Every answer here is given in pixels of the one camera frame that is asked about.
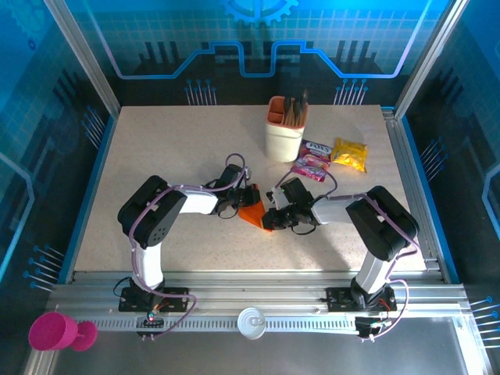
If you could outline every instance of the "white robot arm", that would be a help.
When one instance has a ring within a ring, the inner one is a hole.
[[[338,311],[370,310],[378,305],[380,298],[389,295],[391,290],[386,283],[395,260],[403,248],[414,243],[419,226],[384,187],[376,186],[358,195],[314,198],[302,182],[293,177],[279,188],[273,188],[267,196],[276,208],[270,209],[262,218],[266,229],[294,230],[301,223],[309,224],[312,229],[298,234],[310,234],[319,225],[344,221],[341,213],[347,212],[358,230],[368,252],[351,283],[348,298],[352,303],[342,303],[347,297],[345,291],[341,291],[341,296],[330,296],[331,311],[337,311],[335,306]]]
[[[249,178],[248,168],[229,164],[220,178],[204,187],[181,185],[158,200],[134,230],[134,240],[139,245],[134,250],[137,272],[132,279],[135,286],[146,292],[147,288],[155,290],[163,287],[161,245],[177,215],[201,213],[220,216],[228,206],[239,209],[259,202],[259,190],[254,184],[247,185]],[[168,188],[168,183],[161,177],[151,176],[121,208],[118,221],[127,236],[138,217]]]

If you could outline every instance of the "beige tabletop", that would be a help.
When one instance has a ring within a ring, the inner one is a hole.
[[[130,270],[130,245],[116,219],[120,207],[157,174],[171,184],[205,184],[220,176],[226,156],[241,153],[252,183],[265,192],[291,163],[265,156],[266,105],[123,107],[99,182],[75,270]],[[304,138],[368,144],[368,173],[332,164],[335,194],[385,186],[405,207],[401,178],[380,106],[311,105]],[[301,177],[313,196],[331,189]],[[351,223],[324,225],[308,236],[265,232],[239,219],[181,214],[162,246],[164,270],[358,270],[366,248]],[[397,270],[424,270],[422,256]]]

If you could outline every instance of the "orange object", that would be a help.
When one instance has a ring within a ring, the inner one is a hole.
[[[244,221],[248,221],[250,224],[253,224],[261,229],[264,229],[262,218],[265,213],[266,210],[264,209],[263,201],[260,201],[256,205],[251,205],[250,207],[243,207],[237,212],[238,216],[240,216]]]

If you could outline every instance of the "yellow snack bag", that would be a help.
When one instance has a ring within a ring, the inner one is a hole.
[[[352,166],[357,170],[366,173],[365,162],[367,156],[367,145],[337,138],[330,158],[334,163],[342,164],[344,166]]]

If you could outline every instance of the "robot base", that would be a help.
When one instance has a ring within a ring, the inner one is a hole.
[[[379,303],[380,299],[391,308],[391,311],[398,311],[394,290],[391,287],[386,286],[381,293],[374,295],[370,302],[366,304],[366,308],[363,308],[356,302],[350,287],[327,287],[325,292],[327,293],[325,302],[327,303],[329,313],[356,311],[385,312],[387,310]]]
[[[168,295],[188,295],[186,287],[164,287],[163,293]],[[122,313],[149,313],[156,303],[162,307],[160,313],[185,313],[188,310],[187,298],[164,298],[161,299],[138,287],[125,287],[122,289],[118,311]]]

